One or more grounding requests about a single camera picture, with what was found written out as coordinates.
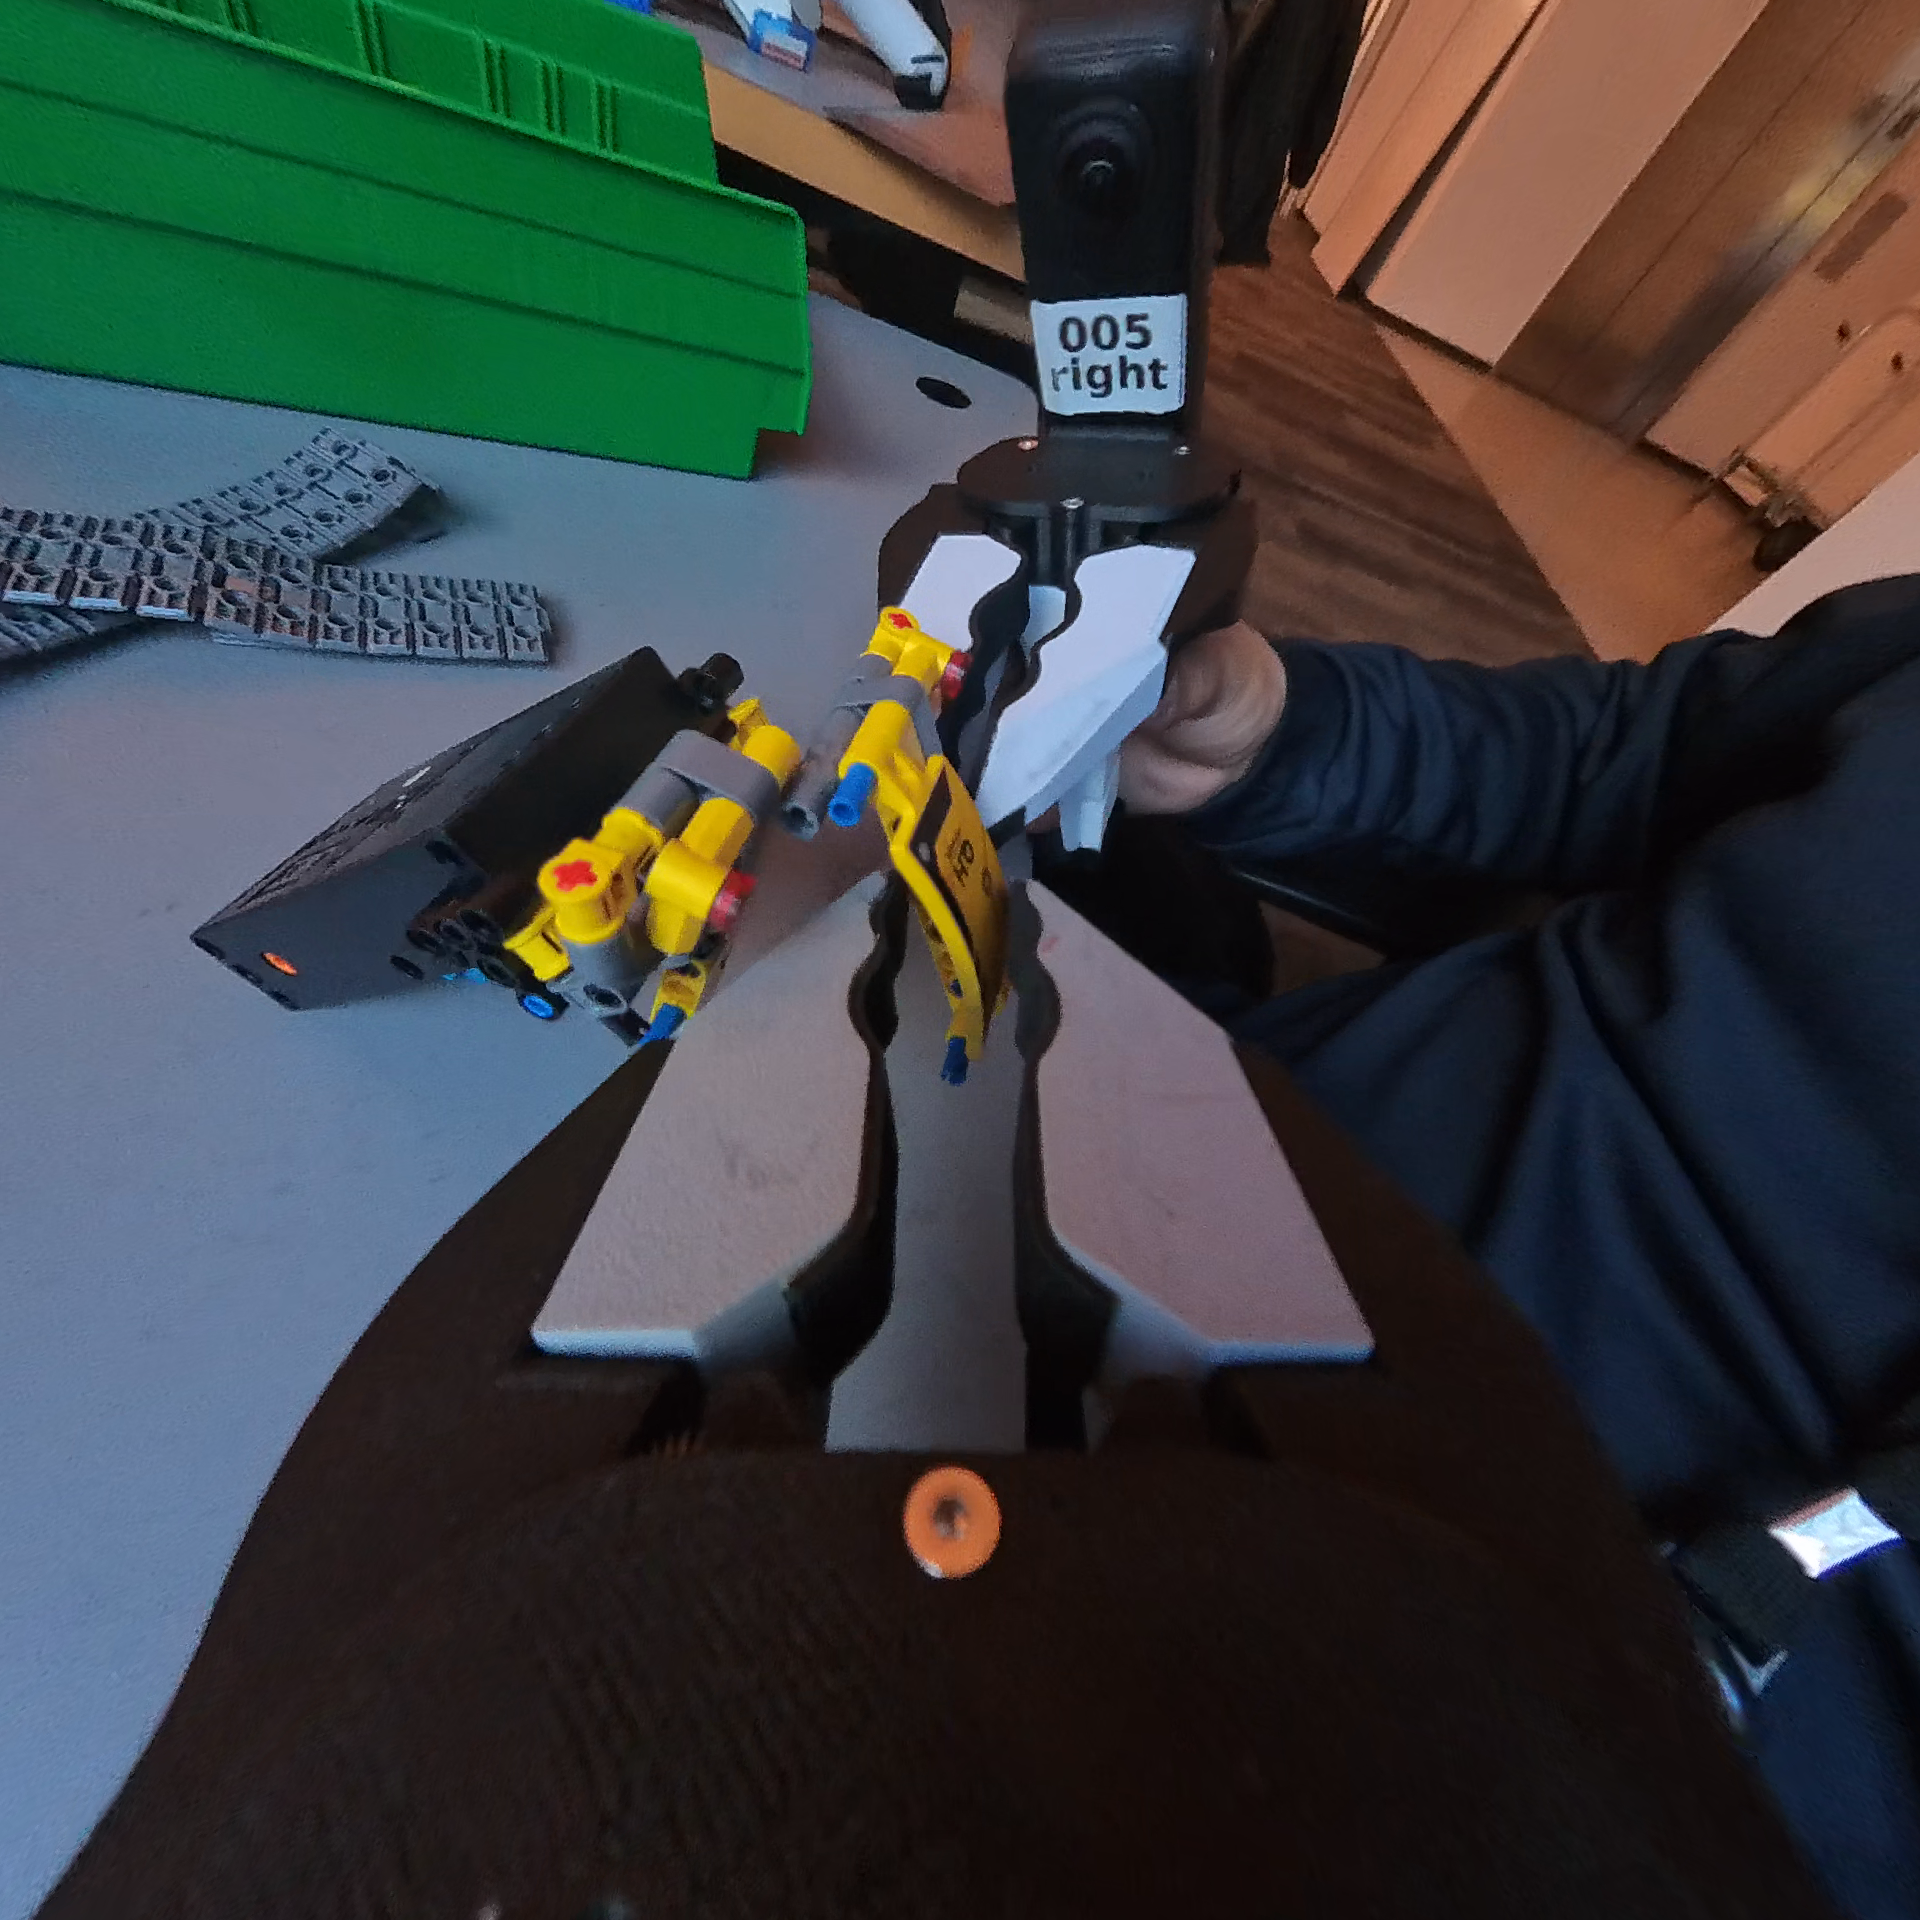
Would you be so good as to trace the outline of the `green plastic bin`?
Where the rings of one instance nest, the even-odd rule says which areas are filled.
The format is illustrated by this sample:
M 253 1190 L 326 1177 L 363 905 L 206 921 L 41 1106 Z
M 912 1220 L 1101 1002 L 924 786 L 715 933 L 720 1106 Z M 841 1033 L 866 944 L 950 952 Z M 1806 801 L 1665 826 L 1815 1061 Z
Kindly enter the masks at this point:
M 649 173 L 718 185 L 699 42 L 602 2 L 157 2 L 123 12 L 407 91 Z
M 798 220 L 380 88 L 213 129 L 4 79 L 4 360 L 747 478 L 809 424 Z

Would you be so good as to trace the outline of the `person's right forearm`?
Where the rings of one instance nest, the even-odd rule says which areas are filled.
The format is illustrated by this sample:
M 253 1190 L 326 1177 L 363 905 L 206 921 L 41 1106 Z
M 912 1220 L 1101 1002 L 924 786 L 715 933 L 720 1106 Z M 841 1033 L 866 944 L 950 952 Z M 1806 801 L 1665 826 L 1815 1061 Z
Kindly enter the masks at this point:
M 1652 875 L 1751 801 L 1767 678 L 1801 639 L 1719 630 L 1649 662 L 1508 667 L 1388 642 L 1259 636 L 1281 675 L 1247 771 L 1189 811 L 1196 840 L 1260 867 L 1337 854 L 1580 896 Z

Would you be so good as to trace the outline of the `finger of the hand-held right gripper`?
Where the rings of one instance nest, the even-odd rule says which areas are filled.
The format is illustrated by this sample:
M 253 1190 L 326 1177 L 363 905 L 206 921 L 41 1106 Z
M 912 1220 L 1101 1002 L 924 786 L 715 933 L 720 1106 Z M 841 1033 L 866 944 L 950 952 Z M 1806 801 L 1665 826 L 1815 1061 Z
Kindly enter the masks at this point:
M 946 651 L 930 673 L 924 738 L 949 750 L 968 789 L 986 785 L 1004 722 L 1040 678 L 1032 571 L 1017 547 L 988 534 L 942 534 L 900 604 L 928 648 Z
M 1000 710 L 974 804 L 988 829 L 1054 811 L 1069 852 L 1098 852 L 1121 789 L 1121 749 L 1158 706 L 1166 633 L 1196 564 L 1187 547 L 1141 543 L 1085 558 L 1077 613 L 1046 636 Z

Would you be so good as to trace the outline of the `yellow toy brick assembly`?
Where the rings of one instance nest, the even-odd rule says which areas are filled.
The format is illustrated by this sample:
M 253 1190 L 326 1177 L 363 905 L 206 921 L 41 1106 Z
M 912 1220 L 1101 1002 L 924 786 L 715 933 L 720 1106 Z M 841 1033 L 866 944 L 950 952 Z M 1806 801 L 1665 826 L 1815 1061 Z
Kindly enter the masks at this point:
M 940 1078 L 961 1089 L 1007 996 L 1011 902 L 992 834 L 946 756 L 896 756 L 877 804 L 887 852 L 939 974 L 946 1036 Z

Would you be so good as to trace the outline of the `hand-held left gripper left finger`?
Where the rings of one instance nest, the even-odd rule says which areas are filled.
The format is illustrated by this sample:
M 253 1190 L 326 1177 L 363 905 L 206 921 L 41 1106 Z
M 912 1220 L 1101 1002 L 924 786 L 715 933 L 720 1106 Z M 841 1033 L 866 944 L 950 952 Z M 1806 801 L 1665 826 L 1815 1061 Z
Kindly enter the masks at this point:
M 670 1042 L 532 1323 L 540 1357 L 849 1366 L 895 1294 L 900 919 L 857 881 Z

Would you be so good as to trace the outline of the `person's right hand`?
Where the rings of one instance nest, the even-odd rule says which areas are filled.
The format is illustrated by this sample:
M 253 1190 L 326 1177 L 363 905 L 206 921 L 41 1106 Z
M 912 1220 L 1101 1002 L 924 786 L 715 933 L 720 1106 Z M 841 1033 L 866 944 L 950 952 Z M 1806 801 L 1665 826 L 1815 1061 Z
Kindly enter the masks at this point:
M 1240 782 L 1279 731 L 1286 669 L 1277 647 L 1238 621 L 1170 656 L 1155 710 L 1118 750 L 1116 795 L 1142 816 L 1180 816 Z

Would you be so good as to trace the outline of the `white and black device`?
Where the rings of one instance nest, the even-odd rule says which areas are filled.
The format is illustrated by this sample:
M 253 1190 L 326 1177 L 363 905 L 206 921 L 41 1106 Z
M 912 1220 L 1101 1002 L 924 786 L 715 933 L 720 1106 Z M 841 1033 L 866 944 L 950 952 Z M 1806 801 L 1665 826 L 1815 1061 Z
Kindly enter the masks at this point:
M 882 63 L 902 109 L 949 103 L 952 27 L 945 2 L 834 2 L 853 34 Z

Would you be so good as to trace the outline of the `dark cloth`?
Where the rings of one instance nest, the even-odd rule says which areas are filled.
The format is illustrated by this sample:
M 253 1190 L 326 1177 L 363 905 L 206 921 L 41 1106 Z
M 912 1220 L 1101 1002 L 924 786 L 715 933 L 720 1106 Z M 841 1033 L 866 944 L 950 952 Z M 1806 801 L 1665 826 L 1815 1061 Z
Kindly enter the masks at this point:
M 1288 189 L 1307 186 L 1358 60 L 1369 2 L 1227 5 L 1217 165 L 1217 263 L 1259 269 Z

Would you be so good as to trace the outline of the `wooden table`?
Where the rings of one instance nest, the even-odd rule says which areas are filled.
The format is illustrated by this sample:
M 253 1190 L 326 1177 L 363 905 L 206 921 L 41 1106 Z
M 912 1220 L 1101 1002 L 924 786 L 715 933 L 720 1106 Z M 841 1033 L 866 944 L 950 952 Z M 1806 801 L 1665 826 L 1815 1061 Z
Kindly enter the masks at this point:
M 704 86 L 718 150 L 814 189 L 988 274 L 1017 284 L 1026 280 L 1013 205 L 991 203 L 917 158 L 722 67 L 707 67 Z

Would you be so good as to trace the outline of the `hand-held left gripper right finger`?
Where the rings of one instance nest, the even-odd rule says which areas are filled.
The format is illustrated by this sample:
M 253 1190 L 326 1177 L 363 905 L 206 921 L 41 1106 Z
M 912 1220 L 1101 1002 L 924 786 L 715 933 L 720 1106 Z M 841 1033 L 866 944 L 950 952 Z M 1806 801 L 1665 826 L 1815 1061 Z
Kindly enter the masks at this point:
M 1017 902 L 1020 1321 L 1061 1366 L 1376 1350 L 1227 1033 L 1046 884 Z

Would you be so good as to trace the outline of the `yellow grey brick assembly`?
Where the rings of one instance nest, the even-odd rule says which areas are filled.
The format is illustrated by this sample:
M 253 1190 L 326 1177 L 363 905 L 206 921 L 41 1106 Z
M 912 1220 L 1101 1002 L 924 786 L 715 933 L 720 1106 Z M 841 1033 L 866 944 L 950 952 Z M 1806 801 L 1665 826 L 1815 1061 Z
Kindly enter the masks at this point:
M 952 772 L 940 725 L 963 697 L 972 647 L 889 604 L 811 742 L 739 697 L 710 662 L 716 732 L 685 729 L 538 870 L 535 905 L 504 939 L 515 999 L 538 1020 L 583 1012 L 626 1045 L 666 1045 L 696 1019 L 757 890 L 757 842 L 780 826 L 877 819 L 893 847 Z

